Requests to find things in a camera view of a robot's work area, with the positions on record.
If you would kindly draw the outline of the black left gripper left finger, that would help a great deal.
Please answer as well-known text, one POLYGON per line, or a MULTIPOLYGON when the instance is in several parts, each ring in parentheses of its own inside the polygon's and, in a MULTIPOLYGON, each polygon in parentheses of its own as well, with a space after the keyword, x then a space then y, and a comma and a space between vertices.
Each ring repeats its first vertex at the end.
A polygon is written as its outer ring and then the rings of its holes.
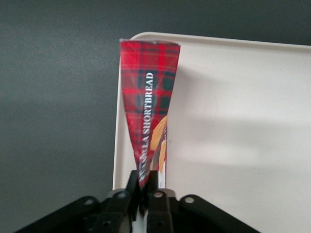
POLYGON ((140 187, 135 170, 124 189, 111 191, 93 225, 95 233, 131 233, 140 203, 140 187))

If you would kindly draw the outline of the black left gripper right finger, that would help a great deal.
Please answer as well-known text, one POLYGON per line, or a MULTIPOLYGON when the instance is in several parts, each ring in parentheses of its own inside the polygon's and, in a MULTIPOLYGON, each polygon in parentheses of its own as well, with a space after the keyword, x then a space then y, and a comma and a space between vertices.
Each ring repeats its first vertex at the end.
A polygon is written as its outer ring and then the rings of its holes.
POLYGON ((173 233, 173 221, 170 212, 169 198, 165 191, 158 187, 158 172, 150 171, 145 191, 147 233, 173 233))

